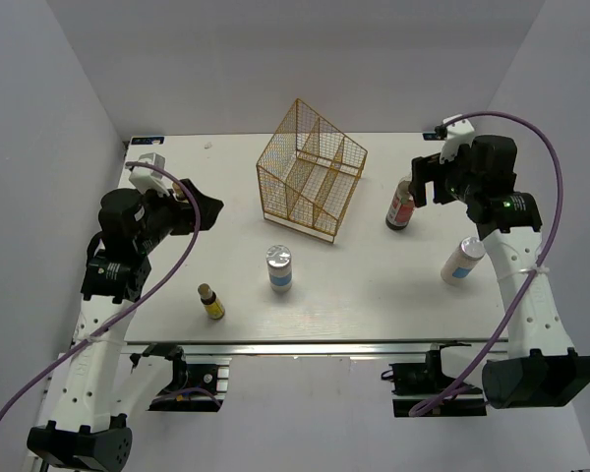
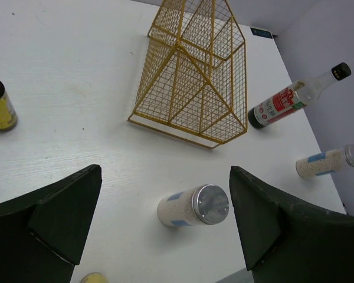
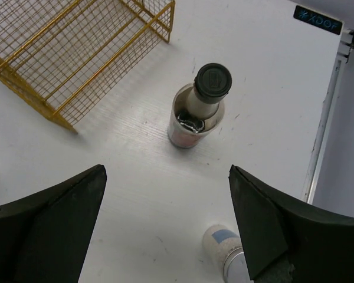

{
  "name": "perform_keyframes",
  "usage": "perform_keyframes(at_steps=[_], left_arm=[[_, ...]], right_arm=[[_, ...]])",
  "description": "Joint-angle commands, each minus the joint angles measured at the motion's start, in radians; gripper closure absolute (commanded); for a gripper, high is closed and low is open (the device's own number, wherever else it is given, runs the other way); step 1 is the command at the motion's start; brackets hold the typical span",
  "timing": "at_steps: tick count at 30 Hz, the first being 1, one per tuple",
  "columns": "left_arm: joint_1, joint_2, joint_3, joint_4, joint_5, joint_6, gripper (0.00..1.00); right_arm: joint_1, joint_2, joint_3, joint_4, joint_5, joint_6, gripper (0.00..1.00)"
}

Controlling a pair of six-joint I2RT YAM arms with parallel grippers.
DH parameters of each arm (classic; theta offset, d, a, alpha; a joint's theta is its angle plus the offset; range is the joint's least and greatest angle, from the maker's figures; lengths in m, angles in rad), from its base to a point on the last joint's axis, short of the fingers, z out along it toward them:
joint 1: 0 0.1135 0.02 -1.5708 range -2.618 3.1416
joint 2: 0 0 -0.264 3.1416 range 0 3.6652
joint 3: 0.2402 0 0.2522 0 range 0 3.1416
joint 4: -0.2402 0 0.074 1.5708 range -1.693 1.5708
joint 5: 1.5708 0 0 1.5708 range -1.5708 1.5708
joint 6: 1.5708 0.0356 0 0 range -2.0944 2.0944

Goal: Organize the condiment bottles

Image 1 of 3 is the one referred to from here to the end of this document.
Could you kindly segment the dark sauce bottle red label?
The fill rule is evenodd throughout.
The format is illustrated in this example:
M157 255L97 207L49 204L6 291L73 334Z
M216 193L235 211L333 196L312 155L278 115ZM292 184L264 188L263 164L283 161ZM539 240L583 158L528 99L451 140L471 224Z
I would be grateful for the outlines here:
M409 191L411 177L402 178L394 191L388 208L385 224L393 231L400 231L407 227L415 209L413 197Z

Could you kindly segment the white granule jar blue label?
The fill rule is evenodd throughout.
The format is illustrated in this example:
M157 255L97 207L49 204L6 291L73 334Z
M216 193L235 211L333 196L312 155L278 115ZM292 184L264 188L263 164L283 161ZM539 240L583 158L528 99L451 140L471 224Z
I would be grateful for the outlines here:
M266 251L266 267L270 287L275 292L287 292L292 285L292 254L284 245L274 245Z

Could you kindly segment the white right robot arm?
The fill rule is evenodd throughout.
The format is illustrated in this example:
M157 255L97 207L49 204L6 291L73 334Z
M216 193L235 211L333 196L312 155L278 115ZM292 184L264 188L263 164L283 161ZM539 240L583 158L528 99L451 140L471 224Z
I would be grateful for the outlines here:
M513 139L485 135L458 148L411 162L410 193L417 207L434 201L465 204L493 265L508 332L507 357L481 369L479 387L497 408L562 407L590 384L590 356L576 352L555 304L543 266L550 242L541 235L534 197L514 189Z

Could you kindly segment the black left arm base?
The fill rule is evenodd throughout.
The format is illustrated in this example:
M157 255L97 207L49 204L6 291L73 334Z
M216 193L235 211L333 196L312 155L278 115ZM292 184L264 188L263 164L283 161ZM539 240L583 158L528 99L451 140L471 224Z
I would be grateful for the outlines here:
M180 345L152 343L130 355L129 392L144 397L146 411L218 412L222 406L218 364L188 363Z

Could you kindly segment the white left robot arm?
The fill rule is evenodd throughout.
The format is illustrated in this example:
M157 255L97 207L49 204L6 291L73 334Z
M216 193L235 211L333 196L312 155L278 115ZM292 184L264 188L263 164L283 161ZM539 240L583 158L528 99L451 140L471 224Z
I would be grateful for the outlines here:
M46 464L74 471L120 471L133 442L129 421L158 398L188 385L181 346L152 343L132 355L133 370L114 385L125 335L145 300L148 256L169 235L208 231L224 203L190 180L170 189L116 189L102 197L99 232L88 247L76 353L50 418L29 431L28 449Z

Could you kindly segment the small yellow label bottle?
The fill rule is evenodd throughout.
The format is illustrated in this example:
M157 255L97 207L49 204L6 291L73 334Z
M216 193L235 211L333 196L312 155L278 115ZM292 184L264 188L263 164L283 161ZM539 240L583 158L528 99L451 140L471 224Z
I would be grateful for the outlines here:
M225 308L212 288L207 283L202 283L198 286L198 293L207 315L212 320L222 319L225 315Z

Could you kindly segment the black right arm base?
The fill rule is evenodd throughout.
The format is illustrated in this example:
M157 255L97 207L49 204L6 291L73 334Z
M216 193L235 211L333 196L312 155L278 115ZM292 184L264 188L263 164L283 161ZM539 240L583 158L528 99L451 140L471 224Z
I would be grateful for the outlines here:
M423 399L441 393L452 381L442 371L441 349L431 348L420 362L392 363L381 373L381 380L392 385L395 418L408 418L409 410ZM463 383L461 392L445 398L426 417L484 417L487 403L480 388Z

